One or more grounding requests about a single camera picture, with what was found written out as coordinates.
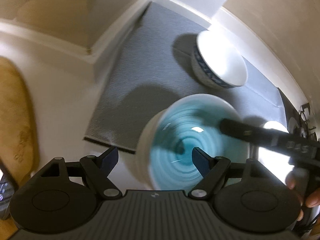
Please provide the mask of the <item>person's right hand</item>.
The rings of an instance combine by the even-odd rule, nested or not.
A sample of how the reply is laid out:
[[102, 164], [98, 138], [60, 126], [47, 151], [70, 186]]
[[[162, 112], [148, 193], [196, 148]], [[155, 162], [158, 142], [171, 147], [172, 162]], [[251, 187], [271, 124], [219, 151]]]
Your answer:
[[294, 168], [285, 179], [287, 187], [297, 195], [301, 210], [298, 221], [311, 223], [319, 213], [319, 178], [303, 168]]

